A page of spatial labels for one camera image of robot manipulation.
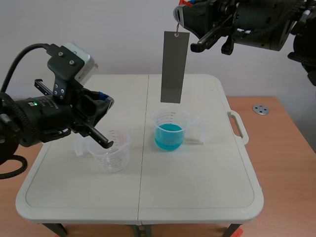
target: measuring cup handle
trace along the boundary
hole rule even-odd
[[[237,129],[241,135],[242,142],[244,145],[246,145],[249,142],[249,136],[245,126],[243,125],[240,115],[237,112],[231,110],[230,112],[228,112],[228,116],[232,117],[235,120]]]
[[[203,123],[201,122],[201,119],[199,118],[199,116],[190,116],[189,117],[189,125],[187,130],[192,129],[193,127],[196,127],[197,130],[199,131],[199,135],[196,136],[196,134],[194,134],[194,137],[191,137],[187,135],[185,135],[184,137],[184,141],[186,143],[192,143],[192,144],[200,144],[203,145],[205,143],[205,137],[206,137],[206,130],[205,130],[205,126],[203,125]]]

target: table handle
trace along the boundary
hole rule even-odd
[[[232,117],[235,120],[242,142],[244,145],[246,145],[249,142],[249,137],[240,115],[237,112],[231,110],[230,112],[228,112],[228,116]]]

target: white wall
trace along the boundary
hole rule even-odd
[[[98,62],[98,74],[160,74],[163,32],[175,30],[172,11],[178,2],[2,0],[0,81],[20,50],[39,42],[75,42]],[[190,42],[195,41],[191,34]],[[216,76],[227,95],[277,96],[316,150],[315,87],[301,65],[286,57],[292,50],[293,37],[281,52],[235,45],[231,56],[220,53],[224,42],[204,53],[189,51],[186,72]],[[15,97],[40,95],[33,87],[37,78],[52,86],[48,59],[44,50],[31,52],[16,70],[8,93]]]

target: empty measuring cup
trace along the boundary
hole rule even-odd
[[[156,144],[167,151],[173,151],[181,146],[185,140],[185,133],[188,127],[196,126],[196,119],[181,109],[162,108],[153,115],[155,123],[154,137]],[[198,124],[199,132],[202,131],[201,124]],[[189,143],[203,144],[197,139],[190,139]]]
[[[74,145],[77,156],[84,154],[85,146],[87,151],[96,158],[105,172],[117,172],[125,168],[130,158],[129,146],[131,144],[131,138],[127,133],[117,130],[102,133],[109,141],[114,141],[110,148],[104,149],[91,137],[85,137],[83,138],[81,149],[79,149],[80,146],[78,144]]]

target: black cable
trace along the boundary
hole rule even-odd
[[[247,39],[265,36],[265,35],[271,33],[272,31],[277,30],[280,26],[285,24],[287,20],[289,20],[291,17],[293,17],[297,13],[297,11],[300,9],[300,7],[303,5],[303,3],[304,3],[304,0],[296,0],[296,2],[283,14],[282,17],[280,17],[280,19],[278,21],[274,22],[269,27],[267,27],[263,30],[252,31],[249,34],[235,30],[234,36],[241,37],[241,38],[247,38]]]
[[[315,57],[306,57],[299,55],[297,53],[291,52],[287,56],[289,59],[292,59],[296,62],[311,66],[311,67],[316,67],[316,58]]]
[[[49,44],[47,43],[36,43],[36,44],[32,44],[28,47],[26,47],[25,49],[23,49],[19,54],[18,56],[16,56],[16,58],[14,59],[4,81],[3,81],[3,84],[2,84],[2,87],[1,87],[1,92],[5,92],[8,85],[9,85],[9,82],[11,80],[11,77],[14,73],[14,70],[16,69],[16,66],[18,66],[19,62],[21,61],[21,59],[30,51],[32,51],[33,49],[36,49],[36,48],[44,48],[44,49],[48,49],[49,47]]]
[[[22,166],[21,166],[21,168],[15,170],[15,171],[8,172],[8,173],[5,173],[5,174],[0,174],[0,179],[9,179],[9,178],[12,178],[14,176],[17,176],[17,175],[23,173],[28,167],[27,160],[24,157],[22,157],[22,156],[13,155],[8,160],[18,160],[18,161],[20,161],[22,163]]]

